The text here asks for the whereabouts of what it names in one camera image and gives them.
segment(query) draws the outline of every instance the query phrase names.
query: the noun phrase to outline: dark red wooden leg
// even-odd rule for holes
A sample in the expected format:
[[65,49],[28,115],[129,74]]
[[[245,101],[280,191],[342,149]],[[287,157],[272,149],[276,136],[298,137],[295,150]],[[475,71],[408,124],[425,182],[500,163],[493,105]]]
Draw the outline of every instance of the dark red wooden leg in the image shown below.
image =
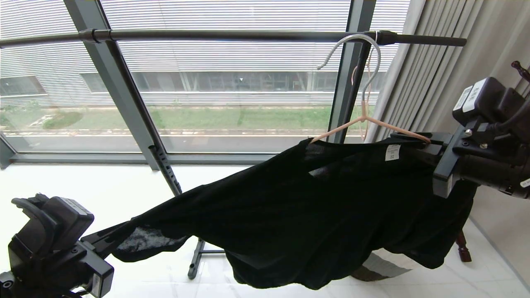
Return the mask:
[[462,262],[471,262],[471,254],[467,249],[464,232],[460,231],[458,237],[456,238],[456,244],[458,245],[458,254],[460,255],[460,260]]

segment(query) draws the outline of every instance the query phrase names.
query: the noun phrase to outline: barcode label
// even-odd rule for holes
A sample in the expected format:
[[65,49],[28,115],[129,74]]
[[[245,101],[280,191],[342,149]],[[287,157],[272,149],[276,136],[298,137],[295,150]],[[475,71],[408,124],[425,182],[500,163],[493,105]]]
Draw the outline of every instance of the barcode label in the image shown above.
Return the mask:
[[389,145],[386,148],[385,161],[398,160],[401,145]]
[[473,89],[471,90],[471,94],[467,97],[466,101],[464,102],[464,105],[462,106],[463,112],[469,112],[475,109],[475,101],[479,97],[480,91],[482,90],[482,87],[486,83],[486,80],[488,78],[485,78],[481,81],[476,82],[473,85]]
[[530,178],[526,179],[525,181],[521,181],[521,187],[529,187],[530,186]]
[[469,95],[469,93],[471,92],[471,89],[473,89],[473,85],[464,89],[464,92],[462,92],[462,95],[460,95],[460,98],[458,99],[453,111],[460,109],[464,105],[464,102],[467,99],[467,96]]

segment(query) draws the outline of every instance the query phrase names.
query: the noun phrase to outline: green lawn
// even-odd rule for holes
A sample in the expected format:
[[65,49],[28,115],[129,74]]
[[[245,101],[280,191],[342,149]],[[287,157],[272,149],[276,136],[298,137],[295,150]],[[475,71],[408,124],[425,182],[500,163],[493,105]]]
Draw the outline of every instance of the green lawn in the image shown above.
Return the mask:
[[[28,127],[44,115],[76,111],[82,117],[63,129],[116,129],[127,128],[117,109],[79,108],[65,110],[13,109],[0,111],[0,125],[7,129],[42,129]],[[331,107],[315,108],[149,108],[158,129],[327,129]],[[360,115],[354,109],[352,118]]]

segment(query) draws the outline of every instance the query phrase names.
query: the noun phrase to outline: black shirt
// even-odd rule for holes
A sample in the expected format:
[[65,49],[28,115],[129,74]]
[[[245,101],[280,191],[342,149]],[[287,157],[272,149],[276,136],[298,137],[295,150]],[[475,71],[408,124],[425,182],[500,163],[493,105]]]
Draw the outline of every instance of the black shirt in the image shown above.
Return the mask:
[[[407,149],[416,141],[310,140],[133,218],[114,256],[139,261],[195,235],[225,249],[236,280],[256,288],[318,289],[379,248],[427,268],[443,264],[475,184],[459,181],[449,198],[434,196],[434,167]],[[385,160],[389,144],[401,144],[399,159]]]

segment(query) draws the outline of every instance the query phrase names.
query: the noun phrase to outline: corrugated metal wall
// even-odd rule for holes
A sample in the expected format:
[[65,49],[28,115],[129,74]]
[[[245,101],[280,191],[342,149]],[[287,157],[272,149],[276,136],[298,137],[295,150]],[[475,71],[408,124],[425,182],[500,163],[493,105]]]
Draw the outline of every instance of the corrugated metal wall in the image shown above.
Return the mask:
[[[178,1],[102,0],[113,29],[267,29],[343,31],[349,0]],[[378,0],[373,29],[401,32],[409,0]],[[0,38],[75,27],[61,0],[0,0]],[[120,42],[133,72],[148,71],[314,71],[331,43]],[[396,51],[382,48],[384,72]],[[336,72],[340,51],[326,71]],[[46,95],[1,97],[0,104],[43,106],[109,105],[105,93],[90,93],[79,73],[96,72],[81,42],[0,51],[0,76],[35,75]],[[333,92],[143,92],[146,104],[331,104]],[[377,93],[371,96],[375,102]]]

